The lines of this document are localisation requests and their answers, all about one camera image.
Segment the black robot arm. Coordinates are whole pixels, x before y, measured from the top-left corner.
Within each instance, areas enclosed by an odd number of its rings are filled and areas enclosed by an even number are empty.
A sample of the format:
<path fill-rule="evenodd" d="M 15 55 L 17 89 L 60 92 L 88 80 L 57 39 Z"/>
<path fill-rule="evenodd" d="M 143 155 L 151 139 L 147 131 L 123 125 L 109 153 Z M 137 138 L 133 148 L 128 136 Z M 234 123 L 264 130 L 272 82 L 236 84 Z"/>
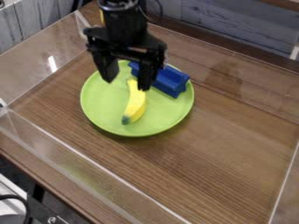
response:
<path fill-rule="evenodd" d="M 97 0 L 103 27 L 83 30 L 87 48 L 100 76 L 111 83 L 119 74 L 117 60 L 139 64 L 137 89 L 147 91 L 164 68 L 167 44 L 147 29 L 140 0 Z"/>

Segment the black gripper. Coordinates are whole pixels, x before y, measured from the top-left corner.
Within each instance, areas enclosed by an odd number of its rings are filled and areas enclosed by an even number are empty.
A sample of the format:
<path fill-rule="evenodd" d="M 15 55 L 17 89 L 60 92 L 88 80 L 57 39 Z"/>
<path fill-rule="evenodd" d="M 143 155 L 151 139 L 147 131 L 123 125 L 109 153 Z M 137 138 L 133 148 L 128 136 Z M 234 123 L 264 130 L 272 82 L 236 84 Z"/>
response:
<path fill-rule="evenodd" d="M 164 67 L 167 44 L 148 30 L 128 35 L 116 32 L 116 39 L 108 36 L 108 29 L 92 27 L 83 30 L 87 36 L 87 48 L 103 80 L 111 83 L 117 77 L 117 60 L 139 63 L 137 89 L 147 91 L 156 79 L 157 71 Z"/>

